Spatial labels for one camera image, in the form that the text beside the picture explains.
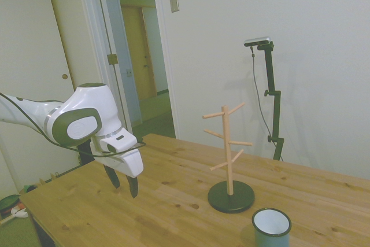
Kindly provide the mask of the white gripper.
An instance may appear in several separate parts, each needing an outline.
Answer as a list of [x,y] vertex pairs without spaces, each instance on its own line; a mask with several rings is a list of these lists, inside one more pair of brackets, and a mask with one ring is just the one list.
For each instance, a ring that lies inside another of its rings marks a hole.
[[[137,141],[134,140],[101,140],[100,144],[95,140],[91,142],[92,154],[97,162],[104,165],[104,169],[112,183],[112,185],[118,189],[120,187],[119,178],[115,172],[126,174],[126,178],[129,184],[129,191],[132,198],[136,198],[138,195],[138,178],[137,176],[143,171],[143,162],[138,149],[130,150],[134,148]],[[116,154],[109,156],[105,152],[112,153],[108,146],[115,148]]]

